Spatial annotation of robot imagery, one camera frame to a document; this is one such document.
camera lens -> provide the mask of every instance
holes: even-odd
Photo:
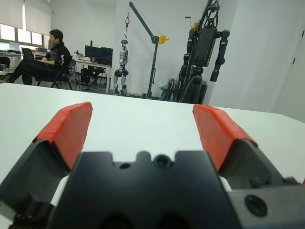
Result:
[[[155,164],[158,166],[158,167],[161,167],[161,168],[167,168],[171,165],[171,160],[168,156],[165,156],[165,155],[159,155],[157,156],[155,159]]]

window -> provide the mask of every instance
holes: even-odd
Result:
[[[15,28],[0,24],[1,39],[15,41]]]
[[[42,45],[42,38],[40,33],[32,32],[32,43]]]
[[[31,43],[31,33],[22,29],[18,29],[18,41]]]

metal pole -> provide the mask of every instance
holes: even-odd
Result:
[[[152,61],[152,71],[151,71],[151,78],[149,80],[149,86],[148,86],[148,92],[147,92],[147,98],[151,99],[152,98],[152,84],[154,84],[154,76],[156,74],[156,57],[157,57],[157,50],[158,50],[158,41],[156,43],[156,46],[154,48],[154,55],[153,55],[153,61]]]

screw hole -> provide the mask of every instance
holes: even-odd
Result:
[[[120,166],[120,169],[125,169],[125,168],[129,168],[129,167],[131,167],[131,165],[125,163],[125,164],[122,164],[122,165]]]
[[[259,197],[252,195],[247,196],[245,198],[245,204],[253,215],[258,217],[264,217],[267,215],[267,205]]]

white table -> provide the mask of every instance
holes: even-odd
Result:
[[[109,79],[110,79],[110,69],[111,66],[110,65],[105,65],[105,64],[100,64],[100,63],[93,63],[91,61],[84,61],[84,60],[75,60],[76,63],[82,63],[82,68],[84,68],[84,65],[91,65],[91,66],[95,66],[95,67],[99,67],[99,68],[106,68],[107,71],[107,81],[106,81],[106,93],[109,92]]]
[[[33,52],[34,59],[36,59],[36,56],[46,56],[46,52]]]
[[[166,154],[172,160],[178,150],[202,150],[192,104],[8,83],[0,84],[0,96],[6,98],[0,100],[0,182],[59,109],[85,101],[92,103],[93,113],[83,151],[110,151],[115,161],[134,161],[142,150],[152,158]],[[284,177],[304,180],[304,123],[280,114],[223,109]],[[53,204],[66,181],[61,181]]]
[[[0,57],[20,57],[21,58],[21,54],[13,53],[13,52],[0,52]]]

